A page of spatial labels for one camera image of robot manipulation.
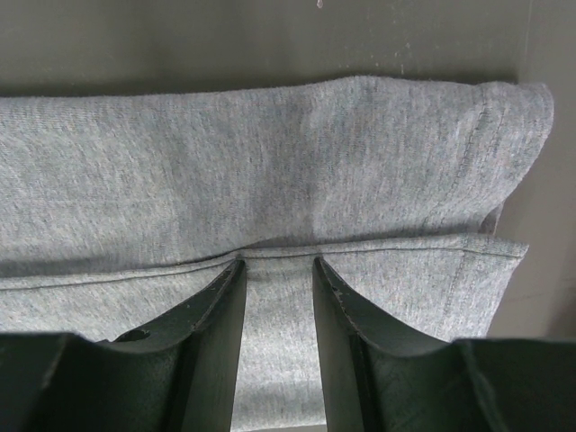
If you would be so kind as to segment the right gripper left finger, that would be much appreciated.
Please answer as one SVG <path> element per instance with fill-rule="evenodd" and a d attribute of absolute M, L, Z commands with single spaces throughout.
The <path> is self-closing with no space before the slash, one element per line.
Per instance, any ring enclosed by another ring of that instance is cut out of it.
<path fill-rule="evenodd" d="M 2 430 L 229 430 L 246 297 L 247 267 L 237 260 L 114 341 L 4 333 Z"/>

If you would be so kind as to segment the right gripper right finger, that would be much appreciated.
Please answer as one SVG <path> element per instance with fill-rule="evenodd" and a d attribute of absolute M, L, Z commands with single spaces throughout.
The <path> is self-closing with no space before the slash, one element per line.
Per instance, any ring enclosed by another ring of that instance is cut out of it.
<path fill-rule="evenodd" d="M 444 342 L 368 301 L 322 258 L 312 286 L 328 430 L 574 430 L 573 341 Z"/>

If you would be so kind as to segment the grey t shirt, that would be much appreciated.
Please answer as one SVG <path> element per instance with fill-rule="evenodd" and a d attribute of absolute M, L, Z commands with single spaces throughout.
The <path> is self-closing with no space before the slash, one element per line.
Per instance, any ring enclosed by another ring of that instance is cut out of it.
<path fill-rule="evenodd" d="M 232 427 L 325 420 L 321 256 L 443 340 L 486 335 L 527 252 L 494 237 L 554 123 L 545 85 L 353 76 L 1 102 L 1 328 L 114 339 L 247 263 Z"/>

